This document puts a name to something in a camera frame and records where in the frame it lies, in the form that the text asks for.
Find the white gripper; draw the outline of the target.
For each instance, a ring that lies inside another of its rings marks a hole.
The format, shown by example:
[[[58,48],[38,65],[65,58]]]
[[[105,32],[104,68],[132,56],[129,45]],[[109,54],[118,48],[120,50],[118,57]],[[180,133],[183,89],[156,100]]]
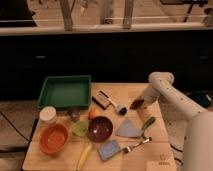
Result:
[[[143,99],[140,100],[140,109],[147,109],[150,104],[154,103],[160,96],[160,93],[149,84],[146,89],[143,91]]]

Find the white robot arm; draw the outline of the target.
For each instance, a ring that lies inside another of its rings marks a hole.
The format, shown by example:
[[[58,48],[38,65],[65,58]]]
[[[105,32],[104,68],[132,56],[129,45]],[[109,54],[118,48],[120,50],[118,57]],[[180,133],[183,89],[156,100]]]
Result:
[[[140,97],[149,106],[160,95],[172,103],[187,120],[182,171],[213,171],[213,112],[197,104],[174,86],[171,72],[152,72]]]

